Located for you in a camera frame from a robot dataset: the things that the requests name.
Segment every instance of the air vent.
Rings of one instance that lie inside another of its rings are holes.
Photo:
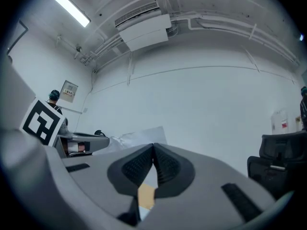
[[[131,10],[130,12],[124,14],[123,16],[119,17],[118,19],[115,20],[115,27],[118,27],[120,24],[123,24],[127,20],[138,16],[140,14],[146,13],[148,11],[153,11],[153,10],[158,10],[160,9],[158,6],[158,3],[156,1],[145,4],[141,7],[138,7],[134,10]]]

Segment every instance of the white wall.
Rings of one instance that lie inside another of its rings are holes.
[[[92,88],[91,70],[74,60],[62,46],[56,48],[55,41],[34,26],[29,26],[29,31],[18,41],[10,55],[14,68],[42,100],[48,100],[52,90],[60,92],[65,80],[78,86],[73,103],[62,99],[57,103],[68,118],[69,130],[74,131],[85,97]]]
[[[249,60],[252,54],[260,70]],[[300,86],[279,55],[244,38],[196,32],[135,52],[98,73],[81,131],[108,136],[163,126],[169,145],[221,159],[247,174],[271,115],[287,108],[290,131],[300,115]]]

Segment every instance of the black chair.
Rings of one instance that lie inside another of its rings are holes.
[[[304,186],[307,132],[263,135],[259,156],[248,158],[248,176],[276,198]]]

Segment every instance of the ceiling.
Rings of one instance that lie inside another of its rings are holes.
[[[72,0],[91,19],[82,27],[54,0],[35,0],[25,12],[24,19],[31,20],[56,40],[61,35],[72,47],[82,46],[83,54],[78,60],[90,55],[105,41],[118,34],[114,20],[130,10],[153,0]],[[257,28],[277,38],[298,58],[302,55],[300,31],[277,0],[156,0],[163,13],[172,16],[187,12],[218,14],[227,18],[257,24]],[[180,32],[189,32],[180,23]],[[125,44],[108,51],[99,60],[92,60],[95,68],[127,52]]]

